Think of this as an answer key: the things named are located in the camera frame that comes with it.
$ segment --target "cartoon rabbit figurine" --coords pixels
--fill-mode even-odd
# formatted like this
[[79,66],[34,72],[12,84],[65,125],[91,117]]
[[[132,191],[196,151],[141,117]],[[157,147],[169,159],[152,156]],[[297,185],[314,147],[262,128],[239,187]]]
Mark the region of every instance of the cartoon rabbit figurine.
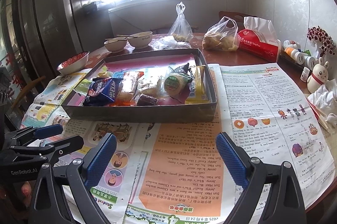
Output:
[[308,91],[312,94],[314,93],[322,84],[328,81],[328,70],[329,62],[323,65],[323,58],[320,58],[318,64],[314,66],[312,74],[309,76]]

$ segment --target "chair backrest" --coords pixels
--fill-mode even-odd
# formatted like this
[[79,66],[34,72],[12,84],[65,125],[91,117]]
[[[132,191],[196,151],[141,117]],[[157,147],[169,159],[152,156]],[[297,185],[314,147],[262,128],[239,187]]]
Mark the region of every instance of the chair backrest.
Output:
[[236,12],[220,11],[219,12],[219,19],[222,19],[224,16],[235,20],[236,24],[238,25],[238,29],[239,29],[238,31],[241,31],[245,28],[245,26],[243,26],[244,17],[245,16],[251,16],[251,15],[247,15],[247,14],[243,14],[243,13],[236,13]]

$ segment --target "crumpled tissue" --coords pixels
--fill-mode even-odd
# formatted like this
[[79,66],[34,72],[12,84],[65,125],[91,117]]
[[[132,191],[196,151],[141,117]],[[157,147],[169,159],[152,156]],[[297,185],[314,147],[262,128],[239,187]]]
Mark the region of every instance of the crumpled tissue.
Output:
[[337,82],[330,80],[308,96],[308,100],[326,115],[326,122],[337,126]]

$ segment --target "tissue box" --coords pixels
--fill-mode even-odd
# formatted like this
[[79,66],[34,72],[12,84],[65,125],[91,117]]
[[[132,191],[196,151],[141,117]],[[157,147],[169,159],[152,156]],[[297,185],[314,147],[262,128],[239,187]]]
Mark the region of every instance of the tissue box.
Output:
[[257,55],[270,62],[277,62],[280,41],[270,20],[258,17],[244,18],[245,30],[238,32],[239,49]]

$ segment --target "ceramic bowl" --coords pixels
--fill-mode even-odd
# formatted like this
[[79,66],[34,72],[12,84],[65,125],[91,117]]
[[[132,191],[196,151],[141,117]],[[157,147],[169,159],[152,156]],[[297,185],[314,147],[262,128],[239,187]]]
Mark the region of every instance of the ceramic bowl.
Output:
[[152,32],[151,31],[145,31],[145,32],[139,32],[137,34],[133,34],[132,36],[137,37],[130,37],[127,38],[128,42],[132,47],[135,47],[136,49],[143,49],[149,46],[149,43],[152,40]]
[[89,52],[78,53],[77,55],[62,62],[57,70],[64,76],[78,72],[84,68],[88,62]]
[[125,37],[117,37],[105,41],[104,46],[109,52],[119,53],[124,50],[126,43],[127,39]]

